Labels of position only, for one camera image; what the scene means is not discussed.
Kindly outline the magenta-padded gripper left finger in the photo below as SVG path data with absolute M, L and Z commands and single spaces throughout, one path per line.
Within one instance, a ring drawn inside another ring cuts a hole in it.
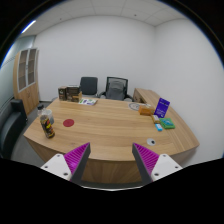
M 55 154 L 42 169 L 80 185 L 90 152 L 90 143 L 85 143 L 66 154 Z

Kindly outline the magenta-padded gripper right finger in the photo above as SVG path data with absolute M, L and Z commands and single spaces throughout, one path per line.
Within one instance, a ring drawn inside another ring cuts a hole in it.
M 149 184 L 182 169 L 169 155 L 157 154 L 137 143 L 133 144 L 132 153 L 143 184 Z

